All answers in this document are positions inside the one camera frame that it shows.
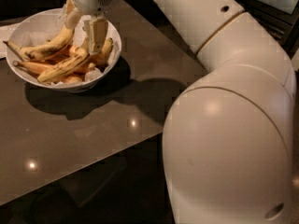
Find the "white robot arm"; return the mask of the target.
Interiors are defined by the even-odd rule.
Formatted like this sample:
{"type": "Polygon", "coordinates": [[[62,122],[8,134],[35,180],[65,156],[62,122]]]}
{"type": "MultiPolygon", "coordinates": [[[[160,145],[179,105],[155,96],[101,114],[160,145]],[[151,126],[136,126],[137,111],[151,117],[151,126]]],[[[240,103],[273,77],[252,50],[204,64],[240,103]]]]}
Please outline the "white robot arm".
{"type": "Polygon", "coordinates": [[[206,69],[164,123],[175,223],[291,224],[290,58],[235,0],[153,1],[206,69]]]}

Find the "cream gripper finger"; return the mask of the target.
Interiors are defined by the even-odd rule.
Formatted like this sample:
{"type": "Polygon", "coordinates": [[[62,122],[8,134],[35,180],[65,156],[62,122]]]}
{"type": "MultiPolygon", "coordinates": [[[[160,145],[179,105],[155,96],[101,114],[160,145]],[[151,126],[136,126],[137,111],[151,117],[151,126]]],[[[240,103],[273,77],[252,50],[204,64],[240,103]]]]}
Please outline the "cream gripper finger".
{"type": "Polygon", "coordinates": [[[89,52],[91,54],[98,53],[104,46],[107,37],[107,19],[103,16],[91,16],[84,21],[83,28],[89,40],[89,52]]]}
{"type": "Polygon", "coordinates": [[[82,12],[73,0],[66,0],[64,5],[64,25],[67,29],[75,29],[82,17],[82,12]]]}

